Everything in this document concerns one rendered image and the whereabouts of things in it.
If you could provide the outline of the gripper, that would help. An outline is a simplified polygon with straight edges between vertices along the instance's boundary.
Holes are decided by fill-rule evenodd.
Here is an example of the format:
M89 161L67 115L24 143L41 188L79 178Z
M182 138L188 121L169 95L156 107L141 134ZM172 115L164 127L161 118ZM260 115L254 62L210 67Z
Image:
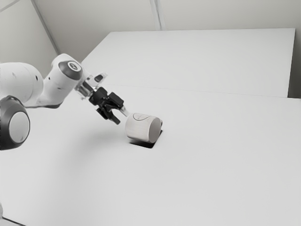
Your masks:
M124 100L114 92L108 94L108 91L104 87L93 91L89 102L99 106L96 111L105 120L110 120L115 124L120 124L120 120L113 114L112 109L119 110L126 117L129 116L129 111L124 106Z

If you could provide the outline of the white mug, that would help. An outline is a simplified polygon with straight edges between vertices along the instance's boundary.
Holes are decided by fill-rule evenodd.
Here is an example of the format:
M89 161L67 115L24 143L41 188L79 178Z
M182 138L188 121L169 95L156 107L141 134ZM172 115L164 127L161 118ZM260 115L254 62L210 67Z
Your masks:
M128 138L153 144L159 138L162 124L156 116L132 113L125 123L125 133Z

